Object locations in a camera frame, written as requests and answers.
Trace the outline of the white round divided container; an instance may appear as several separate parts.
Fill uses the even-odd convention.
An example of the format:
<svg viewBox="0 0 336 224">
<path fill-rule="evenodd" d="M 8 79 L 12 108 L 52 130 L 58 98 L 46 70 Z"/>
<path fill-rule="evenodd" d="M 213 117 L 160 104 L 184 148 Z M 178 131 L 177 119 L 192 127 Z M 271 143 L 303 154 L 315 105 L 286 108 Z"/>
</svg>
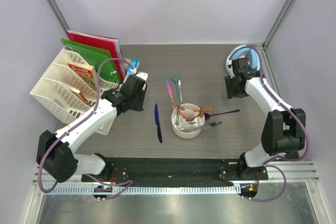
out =
<svg viewBox="0 0 336 224">
<path fill-rule="evenodd" d="M 198 115 L 198 111 L 199 111 L 200 107 L 198 107 L 194 104 L 191 104 L 191 103 L 184 103 L 184 104 L 181 104 L 179 106 L 179 109 L 183 112 L 183 114 L 186 117 L 188 117 L 188 118 L 192 117 L 193 118 L 196 115 Z M 202 130 L 200 130 L 198 132 L 192 132 L 192 133 L 183 133 L 180 130 L 181 129 L 197 128 L 199 126 L 204 125 L 205 124 L 205 117 L 203 116 L 202 118 L 197 118 L 195 124 L 188 124 L 188 122 L 184 118 L 182 118 L 182 116 L 180 115 L 178 127 L 175 126 L 175 121 L 176 121 L 176 110 L 174 109 L 173 112 L 172 112 L 172 115 L 171 115 L 171 126 L 172 126 L 172 129 L 173 129 L 173 132 L 180 138 L 192 139 L 192 138 L 197 137 Z"/>
</svg>

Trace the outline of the gold spoon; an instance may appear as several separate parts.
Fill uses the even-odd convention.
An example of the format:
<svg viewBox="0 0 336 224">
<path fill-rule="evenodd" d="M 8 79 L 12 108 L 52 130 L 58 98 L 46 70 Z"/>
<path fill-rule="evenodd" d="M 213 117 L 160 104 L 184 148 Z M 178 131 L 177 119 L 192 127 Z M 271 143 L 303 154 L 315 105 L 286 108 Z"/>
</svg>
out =
<svg viewBox="0 0 336 224">
<path fill-rule="evenodd" d="M 204 116 L 204 108 L 203 107 L 200 107 L 200 109 L 199 109 L 199 111 L 198 111 L 198 115 L 200 115 L 199 116 L 199 118 L 202 118 L 203 116 Z"/>
</svg>

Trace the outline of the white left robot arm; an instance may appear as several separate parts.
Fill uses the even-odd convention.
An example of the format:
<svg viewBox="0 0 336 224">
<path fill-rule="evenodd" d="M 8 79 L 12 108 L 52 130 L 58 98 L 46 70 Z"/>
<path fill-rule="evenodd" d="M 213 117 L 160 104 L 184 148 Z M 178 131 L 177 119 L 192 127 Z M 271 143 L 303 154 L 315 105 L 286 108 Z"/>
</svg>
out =
<svg viewBox="0 0 336 224">
<path fill-rule="evenodd" d="M 38 179 L 46 171 L 56 182 L 63 183 L 73 175 L 94 175 L 105 182 L 112 174 L 110 166 L 98 154 L 80 155 L 77 149 L 102 125 L 128 110 L 143 111 L 148 74 L 130 75 L 120 89 L 105 91 L 96 105 L 80 118 L 55 133 L 45 131 L 38 144 L 36 161 Z"/>
</svg>

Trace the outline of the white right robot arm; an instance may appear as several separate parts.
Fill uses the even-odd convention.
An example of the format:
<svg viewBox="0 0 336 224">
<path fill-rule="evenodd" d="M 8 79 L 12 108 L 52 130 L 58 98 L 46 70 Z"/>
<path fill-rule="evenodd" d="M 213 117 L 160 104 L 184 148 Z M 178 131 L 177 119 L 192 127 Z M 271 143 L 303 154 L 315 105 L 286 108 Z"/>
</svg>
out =
<svg viewBox="0 0 336 224">
<path fill-rule="evenodd" d="M 242 179 L 256 178 L 270 160 L 304 149 L 306 114 L 284 102 L 266 78 L 246 58 L 226 60 L 226 93 L 229 99 L 252 97 L 266 116 L 261 143 L 242 153 L 237 173 Z"/>
</svg>

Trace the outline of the purple metallic spoon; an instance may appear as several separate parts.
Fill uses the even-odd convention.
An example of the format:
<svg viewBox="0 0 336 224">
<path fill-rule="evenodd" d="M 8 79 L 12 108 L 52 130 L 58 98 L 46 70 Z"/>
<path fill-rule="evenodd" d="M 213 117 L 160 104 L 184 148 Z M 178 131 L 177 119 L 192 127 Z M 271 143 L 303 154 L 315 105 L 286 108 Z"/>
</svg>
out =
<svg viewBox="0 0 336 224">
<path fill-rule="evenodd" d="M 218 115 L 224 115 L 224 114 L 230 114 L 230 113 L 237 113 L 237 112 L 240 112 L 240 109 L 221 112 L 221 113 L 215 113 L 215 114 L 204 113 L 204 117 L 205 117 L 205 120 L 209 120 L 212 116 L 218 116 Z"/>
</svg>

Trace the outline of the orange chopstick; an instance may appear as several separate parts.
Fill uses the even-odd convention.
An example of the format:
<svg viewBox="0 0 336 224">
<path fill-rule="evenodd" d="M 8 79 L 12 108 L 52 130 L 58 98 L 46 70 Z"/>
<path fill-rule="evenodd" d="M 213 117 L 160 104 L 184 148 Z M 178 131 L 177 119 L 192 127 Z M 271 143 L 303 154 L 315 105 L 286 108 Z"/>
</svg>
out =
<svg viewBox="0 0 336 224">
<path fill-rule="evenodd" d="M 183 112 L 179 109 L 177 105 L 175 106 L 175 110 L 177 111 L 178 114 L 182 116 L 182 118 L 184 118 L 187 122 L 189 122 L 189 118 L 183 114 Z"/>
</svg>

